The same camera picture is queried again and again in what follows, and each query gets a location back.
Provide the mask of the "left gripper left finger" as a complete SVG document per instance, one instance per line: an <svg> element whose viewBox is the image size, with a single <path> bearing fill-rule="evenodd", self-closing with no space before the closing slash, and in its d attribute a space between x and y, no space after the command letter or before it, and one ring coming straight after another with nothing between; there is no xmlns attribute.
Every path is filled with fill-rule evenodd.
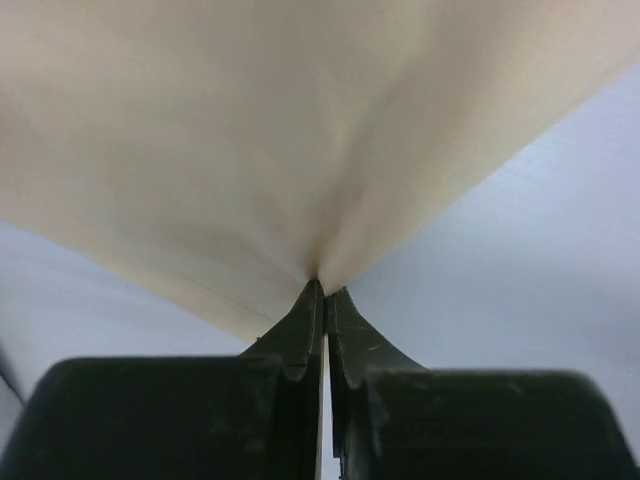
<svg viewBox="0 0 640 480"><path fill-rule="evenodd" d="M13 479L314 479L323 291L237 356L74 358L38 382Z"/></svg>

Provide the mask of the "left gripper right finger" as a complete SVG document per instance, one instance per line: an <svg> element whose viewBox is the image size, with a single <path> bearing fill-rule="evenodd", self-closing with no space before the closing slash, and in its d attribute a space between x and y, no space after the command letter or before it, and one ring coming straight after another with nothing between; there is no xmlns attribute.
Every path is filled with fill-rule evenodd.
<svg viewBox="0 0 640 480"><path fill-rule="evenodd" d="M325 300L334 454L345 479L635 479L617 418L587 376L428 369L357 310Z"/></svg>

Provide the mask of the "yellow t shirt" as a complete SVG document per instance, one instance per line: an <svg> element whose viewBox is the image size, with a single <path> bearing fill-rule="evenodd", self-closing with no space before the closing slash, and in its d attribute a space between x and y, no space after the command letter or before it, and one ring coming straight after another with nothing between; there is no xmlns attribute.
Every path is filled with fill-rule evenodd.
<svg viewBox="0 0 640 480"><path fill-rule="evenodd" d="M248 339L638 57L635 1L5 1L1 217Z"/></svg>

